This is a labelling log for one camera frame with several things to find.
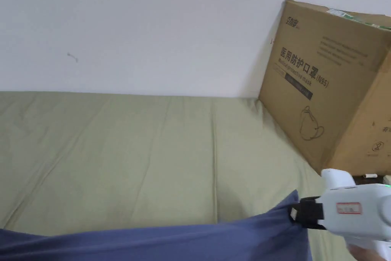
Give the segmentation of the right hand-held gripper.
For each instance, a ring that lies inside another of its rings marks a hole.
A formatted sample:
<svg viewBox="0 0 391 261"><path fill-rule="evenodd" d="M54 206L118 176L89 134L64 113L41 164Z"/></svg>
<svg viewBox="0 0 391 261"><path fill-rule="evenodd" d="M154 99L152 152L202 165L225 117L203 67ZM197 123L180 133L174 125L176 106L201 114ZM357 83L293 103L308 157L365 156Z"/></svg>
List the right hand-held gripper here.
<svg viewBox="0 0 391 261"><path fill-rule="evenodd" d="M327 230L349 245L390 250L390 185L357 185L351 174L338 169L324 169L321 177L326 183L324 193L292 204L291 221L307 229Z"/></svg>

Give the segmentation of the person's right hand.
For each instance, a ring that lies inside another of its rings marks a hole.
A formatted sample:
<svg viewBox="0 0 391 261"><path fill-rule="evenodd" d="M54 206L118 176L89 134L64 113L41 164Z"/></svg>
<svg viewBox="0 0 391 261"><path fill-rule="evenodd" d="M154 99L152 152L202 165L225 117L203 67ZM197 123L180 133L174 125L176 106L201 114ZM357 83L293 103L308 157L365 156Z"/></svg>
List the person's right hand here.
<svg viewBox="0 0 391 261"><path fill-rule="evenodd" d="M347 244L347 249L356 261L386 261L376 251L370 249L353 244Z"/></svg>

